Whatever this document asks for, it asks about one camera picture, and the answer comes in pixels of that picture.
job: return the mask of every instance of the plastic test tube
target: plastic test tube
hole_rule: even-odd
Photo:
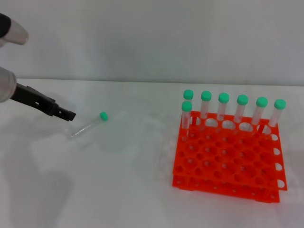
[[[181,109],[181,127],[187,130],[190,126],[192,103],[190,101],[184,101],[181,105]]]
[[[236,114],[234,115],[234,119],[233,119],[234,122],[240,123],[242,121],[244,110],[247,103],[248,103],[248,97],[246,95],[241,94],[238,96],[237,99],[238,106],[237,106]]]
[[[283,99],[277,99],[275,101],[275,109],[274,111],[272,112],[272,115],[271,115],[271,118],[269,120],[269,123],[268,125],[270,127],[275,127],[279,118],[280,118],[280,115],[283,111],[283,109],[285,109],[286,107],[286,101],[283,100]]]
[[[267,106],[267,104],[268,104],[268,100],[266,97],[261,96],[256,100],[257,106],[256,106],[255,112],[253,113],[253,117],[251,120],[252,125],[258,125],[258,123],[260,122],[260,119],[262,117],[263,110]]]
[[[99,123],[103,122],[103,121],[107,121],[108,120],[108,115],[105,112],[101,112],[99,114],[98,117],[96,117],[95,119],[93,119],[91,122],[89,122],[88,124],[82,126],[77,132],[73,133],[71,135],[72,138],[76,138],[77,136],[79,136],[80,134],[86,132],[88,129],[90,129],[91,127],[94,127],[96,125],[98,125]]]
[[[193,93],[192,90],[187,89],[187,90],[184,91],[184,99],[185,99],[185,101],[192,102],[193,96],[194,96],[194,93]]]
[[[218,114],[217,114],[217,120],[222,121],[224,120],[226,106],[229,101],[229,94],[221,93],[218,96],[219,106],[218,106]]]
[[[206,119],[209,109],[209,101],[211,100],[212,94],[209,91],[204,91],[201,93],[201,108],[200,108],[200,117]]]

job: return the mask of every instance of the white tabletop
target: white tabletop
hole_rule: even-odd
[[[77,113],[49,117],[8,101],[0,105],[1,228],[286,228],[304,224],[304,88],[22,79]],[[288,191],[267,204],[171,187],[182,93],[258,96],[287,101],[280,119]],[[77,139],[70,133],[106,111],[109,121]]]

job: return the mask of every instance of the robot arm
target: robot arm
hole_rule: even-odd
[[[27,31],[20,24],[0,13],[0,47],[7,42],[23,45],[28,38]],[[5,102],[8,99],[18,101],[47,115],[54,115],[67,121],[72,121],[76,115],[59,107],[54,99],[41,94],[29,86],[20,85],[12,72],[0,67],[0,102]]]

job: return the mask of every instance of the white wall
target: white wall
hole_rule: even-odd
[[[19,77],[304,85],[303,0],[1,0]]]

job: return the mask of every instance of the green screw cap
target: green screw cap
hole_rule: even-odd
[[[286,101],[283,99],[277,99],[275,101],[275,108],[279,110],[283,110],[286,107]]]
[[[108,114],[106,112],[101,112],[99,116],[103,121],[107,121],[109,119]]]
[[[265,108],[267,104],[268,104],[268,100],[266,97],[261,96],[256,100],[256,105],[258,107]]]
[[[209,91],[204,91],[204,92],[202,92],[201,93],[201,99],[203,100],[203,101],[210,101],[211,100],[211,97],[212,97],[212,94],[211,94],[211,92],[209,92]]]
[[[193,91],[190,90],[190,89],[185,90],[185,91],[184,91],[184,98],[185,98],[186,100],[191,100],[191,99],[193,99]]]
[[[185,112],[190,112],[192,110],[192,103],[190,101],[184,101],[181,105],[181,109]]]
[[[248,97],[244,94],[241,94],[240,96],[237,97],[237,103],[239,105],[247,105],[248,103]]]
[[[221,102],[221,103],[228,103],[229,101],[229,94],[227,93],[221,93],[219,96],[218,96],[218,101]]]

